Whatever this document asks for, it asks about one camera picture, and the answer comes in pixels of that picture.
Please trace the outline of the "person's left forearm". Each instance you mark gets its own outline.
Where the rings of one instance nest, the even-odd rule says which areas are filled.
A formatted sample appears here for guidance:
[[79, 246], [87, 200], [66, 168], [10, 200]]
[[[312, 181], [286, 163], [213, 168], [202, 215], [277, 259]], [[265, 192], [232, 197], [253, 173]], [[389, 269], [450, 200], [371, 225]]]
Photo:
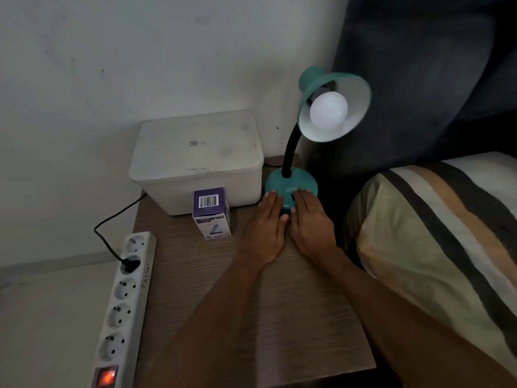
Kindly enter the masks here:
[[255, 281], [278, 250], [239, 251], [176, 335], [153, 361], [143, 388], [208, 388], [222, 373]]

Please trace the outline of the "striped pillow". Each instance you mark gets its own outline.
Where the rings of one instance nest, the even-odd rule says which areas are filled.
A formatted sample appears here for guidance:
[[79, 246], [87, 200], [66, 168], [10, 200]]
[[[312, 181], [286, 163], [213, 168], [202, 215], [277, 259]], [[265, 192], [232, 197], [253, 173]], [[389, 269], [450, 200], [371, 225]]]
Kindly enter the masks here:
[[359, 267], [517, 378], [517, 158], [388, 169], [343, 221]]

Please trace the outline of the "white plastic storage box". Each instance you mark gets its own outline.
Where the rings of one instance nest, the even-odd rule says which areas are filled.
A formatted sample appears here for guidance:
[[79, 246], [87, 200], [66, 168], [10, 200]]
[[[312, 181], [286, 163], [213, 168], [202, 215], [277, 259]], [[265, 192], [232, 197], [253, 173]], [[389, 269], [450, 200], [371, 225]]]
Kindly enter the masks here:
[[177, 216], [193, 213], [197, 190], [224, 188], [230, 207], [258, 202], [263, 163], [255, 117], [239, 110], [143, 123], [129, 177]]

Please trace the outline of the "dark upholstered headboard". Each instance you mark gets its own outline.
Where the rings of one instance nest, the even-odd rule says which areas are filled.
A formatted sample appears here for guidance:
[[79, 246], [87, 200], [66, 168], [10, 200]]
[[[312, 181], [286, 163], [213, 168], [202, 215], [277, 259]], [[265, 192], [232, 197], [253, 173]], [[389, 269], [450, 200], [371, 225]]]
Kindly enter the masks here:
[[517, 157], [517, 0], [350, 0], [332, 71], [372, 91], [359, 126], [308, 162], [336, 225], [385, 169]]

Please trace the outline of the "white round light bulb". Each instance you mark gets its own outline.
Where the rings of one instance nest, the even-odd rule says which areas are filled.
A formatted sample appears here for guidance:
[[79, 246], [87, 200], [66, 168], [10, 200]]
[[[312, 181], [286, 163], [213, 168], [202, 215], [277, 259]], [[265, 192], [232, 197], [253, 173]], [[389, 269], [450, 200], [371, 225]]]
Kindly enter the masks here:
[[321, 130], [336, 130], [346, 120], [348, 101], [338, 92], [328, 91], [313, 100], [309, 117], [314, 126]]

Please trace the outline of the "teal gooseneck desk lamp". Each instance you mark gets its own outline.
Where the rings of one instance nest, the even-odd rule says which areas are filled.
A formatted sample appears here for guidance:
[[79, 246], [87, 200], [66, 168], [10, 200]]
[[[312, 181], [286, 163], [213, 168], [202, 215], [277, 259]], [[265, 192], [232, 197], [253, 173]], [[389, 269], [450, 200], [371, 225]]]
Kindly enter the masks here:
[[[298, 89], [301, 98], [298, 103], [295, 126], [290, 134], [285, 149], [282, 166], [274, 170], [266, 179], [265, 192], [277, 191], [283, 198], [282, 210], [290, 213], [295, 206], [292, 193], [298, 189], [318, 194], [315, 178], [299, 167], [293, 166], [294, 155], [302, 136], [314, 143], [327, 143], [338, 140], [354, 130], [364, 119], [369, 110], [372, 91], [365, 79], [347, 72], [328, 72], [318, 65], [307, 67], [300, 75]], [[309, 109], [319, 95], [335, 91], [348, 101], [348, 113], [345, 123], [336, 130], [321, 130], [314, 126]]]

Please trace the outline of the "person's left hand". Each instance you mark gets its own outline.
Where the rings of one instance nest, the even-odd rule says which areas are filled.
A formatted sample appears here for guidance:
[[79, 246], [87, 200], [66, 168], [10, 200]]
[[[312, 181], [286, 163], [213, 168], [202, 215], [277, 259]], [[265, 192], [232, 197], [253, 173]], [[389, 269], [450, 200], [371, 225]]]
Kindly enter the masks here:
[[279, 240], [279, 217], [283, 198], [277, 191], [265, 193], [240, 238], [237, 255], [254, 269], [261, 270], [280, 254], [284, 241]]

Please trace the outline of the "person's right hand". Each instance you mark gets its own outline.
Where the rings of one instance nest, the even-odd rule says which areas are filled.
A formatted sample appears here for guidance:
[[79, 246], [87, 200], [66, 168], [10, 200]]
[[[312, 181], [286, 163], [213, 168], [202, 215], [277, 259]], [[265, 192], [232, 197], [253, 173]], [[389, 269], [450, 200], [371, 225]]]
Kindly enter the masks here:
[[298, 189], [292, 195], [299, 224], [299, 235], [292, 239], [303, 255], [323, 266], [338, 249], [333, 222], [311, 191]]

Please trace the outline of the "purple and white carton box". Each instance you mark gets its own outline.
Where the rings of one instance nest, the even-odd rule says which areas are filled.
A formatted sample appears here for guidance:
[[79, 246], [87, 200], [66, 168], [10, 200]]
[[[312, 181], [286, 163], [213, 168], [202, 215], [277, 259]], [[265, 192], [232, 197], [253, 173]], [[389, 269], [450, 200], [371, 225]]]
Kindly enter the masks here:
[[192, 218], [205, 240], [232, 236], [229, 202], [225, 189], [219, 187], [195, 191]]

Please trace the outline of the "person's right forearm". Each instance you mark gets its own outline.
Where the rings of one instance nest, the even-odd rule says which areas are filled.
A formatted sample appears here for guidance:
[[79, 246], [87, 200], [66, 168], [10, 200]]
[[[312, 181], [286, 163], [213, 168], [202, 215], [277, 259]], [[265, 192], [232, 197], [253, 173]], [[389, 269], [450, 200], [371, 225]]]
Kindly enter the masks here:
[[517, 388], [517, 378], [476, 346], [355, 266], [334, 246], [311, 255], [342, 288], [406, 388]]

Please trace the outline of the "white power strip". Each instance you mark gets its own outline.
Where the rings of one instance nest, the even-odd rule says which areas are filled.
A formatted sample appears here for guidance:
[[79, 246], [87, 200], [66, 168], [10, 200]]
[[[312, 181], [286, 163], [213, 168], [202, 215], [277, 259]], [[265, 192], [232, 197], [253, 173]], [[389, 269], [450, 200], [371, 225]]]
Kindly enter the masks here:
[[139, 266], [118, 264], [87, 388], [133, 386], [156, 246], [150, 232], [125, 238], [121, 257]]

